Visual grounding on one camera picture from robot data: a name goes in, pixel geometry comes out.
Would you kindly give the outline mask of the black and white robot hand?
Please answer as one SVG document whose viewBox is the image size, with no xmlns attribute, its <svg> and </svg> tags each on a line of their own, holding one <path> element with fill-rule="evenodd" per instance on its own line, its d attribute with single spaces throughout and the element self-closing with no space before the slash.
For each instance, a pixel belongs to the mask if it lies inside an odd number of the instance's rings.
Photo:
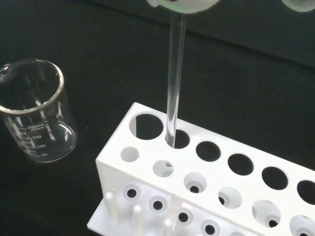
<svg viewBox="0 0 315 236">
<path fill-rule="evenodd" d="M 219 0 L 147 0 L 152 7 L 162 6 L 177 13 L 194 14 L 205 11 Z M 282 3 L 296 12 L 309 12 L 315 9 L 314 0 L 282 0 Z"/>
</svg>

